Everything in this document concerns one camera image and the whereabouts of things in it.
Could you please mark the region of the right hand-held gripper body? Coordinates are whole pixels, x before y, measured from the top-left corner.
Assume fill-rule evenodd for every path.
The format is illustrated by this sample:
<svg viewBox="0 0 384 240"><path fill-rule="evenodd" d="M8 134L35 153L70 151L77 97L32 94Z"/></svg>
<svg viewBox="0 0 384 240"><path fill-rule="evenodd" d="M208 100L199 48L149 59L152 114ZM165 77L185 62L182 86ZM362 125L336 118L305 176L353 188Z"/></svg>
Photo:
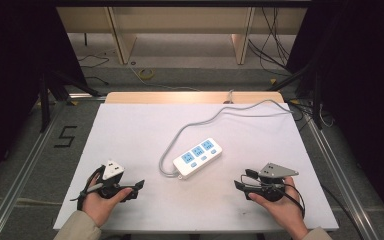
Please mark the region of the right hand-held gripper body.
<svg viewBox="0 0 384 240"><path fill-rule="evenodd" d="M245 181L242 181L245 185L244 193L246 198L249 198L249 193L255 193L270 202L280 200L286 193L285 177L297 176L299 174L298 171L274 163L266 164L257 172L259 173L258 178L248 177L246 173L243 175L243 177L255 180L255 183L246 183Z"/></svg>

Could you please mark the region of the white table mat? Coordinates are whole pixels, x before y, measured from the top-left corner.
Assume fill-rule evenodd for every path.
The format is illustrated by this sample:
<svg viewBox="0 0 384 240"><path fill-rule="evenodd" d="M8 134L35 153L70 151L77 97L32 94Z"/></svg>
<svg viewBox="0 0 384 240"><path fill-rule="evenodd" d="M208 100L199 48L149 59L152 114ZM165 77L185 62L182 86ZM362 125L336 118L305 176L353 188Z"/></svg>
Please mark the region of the white table mat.
<svg viewBox="0 0 384 240"><path fill-rule="evenodd" d="M213 138L222 155L186 180L173 178L173 160ZM75 198L100 165L125 168L124 185L144 180L137 199L119 204L104 225L126 233L274 232L278 225L245 198L234 181L246 169L274 163L298 171L294 181L310 228L338 224L286 105L103 104L55 222L61 228Z"/></svg>

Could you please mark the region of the beige wooden shelf unit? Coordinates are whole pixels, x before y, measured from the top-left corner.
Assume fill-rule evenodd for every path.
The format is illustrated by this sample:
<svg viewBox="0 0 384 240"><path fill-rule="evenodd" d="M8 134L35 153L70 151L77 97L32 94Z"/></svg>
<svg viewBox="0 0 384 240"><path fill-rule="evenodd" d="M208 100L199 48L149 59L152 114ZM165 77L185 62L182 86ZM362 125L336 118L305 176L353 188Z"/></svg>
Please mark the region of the beige wooden shelf unit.
<svg viewBox="0 0 384 240"><path fill-rule="evenodd" d="M59 7L68 33L110 33L126 64L138 34L228 34L236 62L245 62L249 36L276 30L295 35L305 8L280 7Z"/></svg>

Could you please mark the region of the person's left hand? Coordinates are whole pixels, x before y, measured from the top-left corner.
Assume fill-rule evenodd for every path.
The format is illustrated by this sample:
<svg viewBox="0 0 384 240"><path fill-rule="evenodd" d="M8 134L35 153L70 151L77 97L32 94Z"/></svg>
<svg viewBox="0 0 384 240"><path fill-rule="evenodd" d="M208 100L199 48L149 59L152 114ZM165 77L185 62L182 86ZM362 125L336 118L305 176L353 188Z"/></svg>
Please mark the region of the person's left hand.
<svg viewBox="0 0 384 240"><path fill-rule="evenodd" d="M110 199L102 198L96 192L89 193L83 201L82 211L93 220L97 227L101 227L107 222L115 206L131 192L131 188L125 188Z"/></svg>

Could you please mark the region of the aluminium floor rail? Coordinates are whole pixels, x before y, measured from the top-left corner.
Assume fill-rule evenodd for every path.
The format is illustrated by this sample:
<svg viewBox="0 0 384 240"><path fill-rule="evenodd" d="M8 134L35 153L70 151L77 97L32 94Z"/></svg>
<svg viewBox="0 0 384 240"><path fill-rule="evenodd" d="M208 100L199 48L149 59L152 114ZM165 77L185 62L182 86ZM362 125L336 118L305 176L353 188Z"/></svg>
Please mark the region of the aluminium floor rail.
<svg viewBox="0 0 384 240"><path fill-rule="evenodd" d="M304 114L304 119L322 152L328 168L343 196L344 202L348 207L348 212L355 223L356 228L361 233L362 239L380 240L369 215L353 190L345 172L341 168L325 134L317 127L314 120L308 114Z"/></svg>
<svg viewBox="0 0 384 240"><path fill-rule="evenodd" d="M65 106L65 102L50 105L50 122L44 129L41 129L41 125L35 126L39 116L39 108L35 107L6 152L5 159L0 164L0 233L39 161L54 125Z"/></svg>

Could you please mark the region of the black curtain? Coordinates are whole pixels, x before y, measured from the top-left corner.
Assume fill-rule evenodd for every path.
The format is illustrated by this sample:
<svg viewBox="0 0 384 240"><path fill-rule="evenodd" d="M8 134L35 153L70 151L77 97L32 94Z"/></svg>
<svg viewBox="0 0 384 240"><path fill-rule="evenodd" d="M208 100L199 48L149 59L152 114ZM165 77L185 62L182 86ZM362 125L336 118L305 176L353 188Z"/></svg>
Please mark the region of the black curtain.
<svg viewBox="0 0 384 240"><path fill-rule="evenodd" d="M307 64L300 92L320 87L384 203L384 0L310 0L287 67Z"/></svg>
<svg viewBox="0 0 384 240"><path fill-rule="evenodd" d="M32 0L0 0L0 163L40 93L86 82L57 9Z"/></svg>

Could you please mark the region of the person's right hand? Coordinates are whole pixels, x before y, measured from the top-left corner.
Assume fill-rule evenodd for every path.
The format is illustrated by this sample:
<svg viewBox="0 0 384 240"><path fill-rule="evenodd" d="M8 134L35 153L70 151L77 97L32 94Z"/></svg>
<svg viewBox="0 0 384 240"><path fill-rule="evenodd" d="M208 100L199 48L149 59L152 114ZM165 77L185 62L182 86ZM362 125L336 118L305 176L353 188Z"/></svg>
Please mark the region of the person's right hand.
<svg viewBox="0 0 384 240"><path fill-rule="evenodd" d="M295 184L292 177L285 177L284 182L286 184L286 193L296 203L287 197L283 197L276 202L270 202L255 193L249 193L248 196L252 201L264 207L293 240L302 240L309 230L304 223L302 211L299 207L300 197L294 190Z"/></svg>

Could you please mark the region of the black metal stand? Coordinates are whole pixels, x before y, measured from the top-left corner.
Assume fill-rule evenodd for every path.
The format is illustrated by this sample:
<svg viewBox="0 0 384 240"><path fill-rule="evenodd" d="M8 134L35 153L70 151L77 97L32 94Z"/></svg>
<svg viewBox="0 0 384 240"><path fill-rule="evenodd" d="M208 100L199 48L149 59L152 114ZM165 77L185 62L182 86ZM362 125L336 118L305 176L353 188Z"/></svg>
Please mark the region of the black metal stand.
<svg viewBox="0 0 384 240"><path fill-rule="evenodd" d="M39 78L39 96L41 105L41 130L43 133L51 122L49 94L52 94L57 101L67 102L70 98L66 85L73 85L75 88L90 94L93 97L101 97L102 94L90 88L86 83L81 83L75 78L56 70L49 70Z"/></svg>
<svg viewBox="0 0 384 240"><path fill-rule="evenodd" d="M281 81L274 86L268 88L268 91L278 91L294 81L300 79L303 83L312 84L312 119L316 127L322 129L322 117L321 117L321 80L320 74L318 73L318 66L316 60L311 60L306 64L301 70L293 73L291 76L288 76L286 79Z"/></svg>

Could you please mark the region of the yellow tape roll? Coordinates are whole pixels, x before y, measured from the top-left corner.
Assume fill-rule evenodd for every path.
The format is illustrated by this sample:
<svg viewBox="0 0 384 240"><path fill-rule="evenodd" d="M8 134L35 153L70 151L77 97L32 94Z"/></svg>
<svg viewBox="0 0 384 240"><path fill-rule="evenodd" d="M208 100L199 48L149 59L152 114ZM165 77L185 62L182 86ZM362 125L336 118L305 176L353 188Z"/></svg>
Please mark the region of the yellow tape roll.
<svg viewBox="0 0 384 240"><path fill-rule="evenodd" d="M141 69L138 75L141 80L150 80L154 77L155 72L153 69Z"/></svg>

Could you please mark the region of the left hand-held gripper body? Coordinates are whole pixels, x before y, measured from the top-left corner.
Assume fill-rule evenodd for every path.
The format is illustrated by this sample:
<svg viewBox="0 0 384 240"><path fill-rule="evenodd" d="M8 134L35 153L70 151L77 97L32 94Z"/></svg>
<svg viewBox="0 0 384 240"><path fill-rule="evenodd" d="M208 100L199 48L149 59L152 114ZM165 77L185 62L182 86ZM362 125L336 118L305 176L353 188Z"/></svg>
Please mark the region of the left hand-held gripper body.
<svg viewBox="0 0 384 240"><path fill-rule="evenodd" d="M125 168L118 163L109 160L105 165L97 169L98 177L97 184L101 184L97 193L104 199L111 199L121 190L126 189L126 186L119 184Z"/></svg>

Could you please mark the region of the white power strip blue sockets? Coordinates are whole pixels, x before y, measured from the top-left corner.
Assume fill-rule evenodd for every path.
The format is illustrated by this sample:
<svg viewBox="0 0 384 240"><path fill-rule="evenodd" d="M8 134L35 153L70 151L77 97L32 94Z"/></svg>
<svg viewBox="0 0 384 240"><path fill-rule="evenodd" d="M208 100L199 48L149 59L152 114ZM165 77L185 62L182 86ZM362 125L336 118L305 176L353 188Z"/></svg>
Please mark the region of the white power strip blue sockets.
<svg viewBox="0 0 384 240"><path fill-rule="evenodd" d="M223 148L207 138L173 160L179 179L187 179L222 155Z"/></svg>

